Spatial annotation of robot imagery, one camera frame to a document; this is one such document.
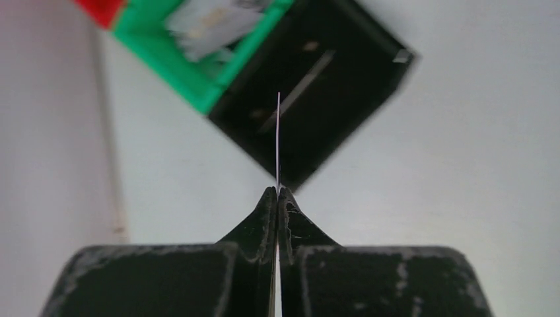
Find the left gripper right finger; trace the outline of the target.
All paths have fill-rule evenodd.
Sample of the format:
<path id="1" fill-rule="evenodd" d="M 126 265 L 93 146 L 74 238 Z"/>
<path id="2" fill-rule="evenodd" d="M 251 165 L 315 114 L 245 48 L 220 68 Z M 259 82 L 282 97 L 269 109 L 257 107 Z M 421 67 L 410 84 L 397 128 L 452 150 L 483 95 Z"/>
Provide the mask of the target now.
<path id="1" fill-rule="evenodd" d="M 342 246 L 283 188 L 278 199 L 284 316 L 491 316 L 473 267 L 443 246 Z"/>

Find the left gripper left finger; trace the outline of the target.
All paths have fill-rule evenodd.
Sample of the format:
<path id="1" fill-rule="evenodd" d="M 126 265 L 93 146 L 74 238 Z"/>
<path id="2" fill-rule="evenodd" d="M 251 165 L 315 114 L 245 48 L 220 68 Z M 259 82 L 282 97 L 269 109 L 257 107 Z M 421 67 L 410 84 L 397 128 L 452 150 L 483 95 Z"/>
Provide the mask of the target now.
<path id="1" fill-rule="evenodd" d="M 273 316 L 277 192 L 213 244 L 87 246 L 42 316 Z"/>

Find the black credit card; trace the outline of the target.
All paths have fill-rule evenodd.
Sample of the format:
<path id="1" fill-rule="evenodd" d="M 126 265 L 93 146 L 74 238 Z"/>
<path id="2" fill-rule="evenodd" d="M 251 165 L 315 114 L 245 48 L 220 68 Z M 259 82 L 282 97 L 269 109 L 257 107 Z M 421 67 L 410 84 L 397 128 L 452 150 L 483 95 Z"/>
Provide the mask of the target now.
<path id="1" fill-rule="evenodd" d="M 281 190 L 280 181 L 280 160 L 279 160 L 279 121 L 280 121 L 280 111 L 281 111 L 281 93 L 277 93 L 277 105 L 276 105 L 276 115 L 275 115 L 275 188 L 276 195 L 279 197 Z"/>

